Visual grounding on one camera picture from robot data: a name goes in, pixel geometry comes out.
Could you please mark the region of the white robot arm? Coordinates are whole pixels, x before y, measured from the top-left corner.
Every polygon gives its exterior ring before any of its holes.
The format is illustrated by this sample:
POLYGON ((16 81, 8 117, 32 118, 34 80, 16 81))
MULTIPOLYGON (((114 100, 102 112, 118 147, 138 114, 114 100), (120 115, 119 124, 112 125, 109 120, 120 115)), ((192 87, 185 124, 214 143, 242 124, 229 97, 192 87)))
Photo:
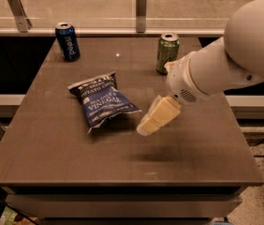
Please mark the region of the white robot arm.
POLYGON ((137 132, 148 136, 177 117, 183 105, 264 83, 264 0, 239 8, 224 35, 197 52, 167 62, 168 94, 154 99, 137 132))

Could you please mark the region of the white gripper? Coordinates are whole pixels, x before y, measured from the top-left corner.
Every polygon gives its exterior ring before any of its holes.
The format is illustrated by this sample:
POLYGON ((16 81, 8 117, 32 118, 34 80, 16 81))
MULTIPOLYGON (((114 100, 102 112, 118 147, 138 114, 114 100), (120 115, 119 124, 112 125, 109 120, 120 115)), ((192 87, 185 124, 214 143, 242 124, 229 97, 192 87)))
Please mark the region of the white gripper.
POLYGON ((157 96, 154 99, 149 111, 137 126, 138 134, 148 136, 158 131, 180 114, 181 104, 198 104, 208 98, 196 86, 191 76, 190 62, 194 54, 191 52, 179 60, 167 62, 164 65, 168 73, 166 87, 170 97, 157 96))

